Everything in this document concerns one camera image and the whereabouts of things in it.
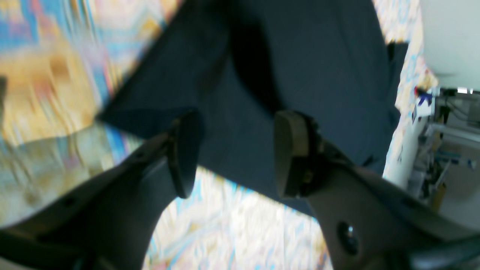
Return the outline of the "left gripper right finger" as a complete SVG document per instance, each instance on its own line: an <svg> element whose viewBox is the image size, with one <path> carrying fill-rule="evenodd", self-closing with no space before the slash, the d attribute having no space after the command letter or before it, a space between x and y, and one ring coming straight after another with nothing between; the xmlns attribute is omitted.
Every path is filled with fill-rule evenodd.
<svg viewBox="0 0 480 270"><path fill-rule="evenodd" d="M305 200L335 270L472 270L479 233L351 162L295 111L274 117L277 192Z"/></svg>

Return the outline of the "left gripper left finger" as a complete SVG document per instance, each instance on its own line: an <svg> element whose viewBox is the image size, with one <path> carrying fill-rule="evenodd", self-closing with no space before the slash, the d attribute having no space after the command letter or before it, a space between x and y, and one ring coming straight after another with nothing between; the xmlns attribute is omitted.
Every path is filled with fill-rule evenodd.
<svg viewBox="0 0 480 270"><path fill-rule="evenodd" d="M162 212L193 190L203 135L190 111L118 166L1 229L1 268L140 270Z"/></svg>

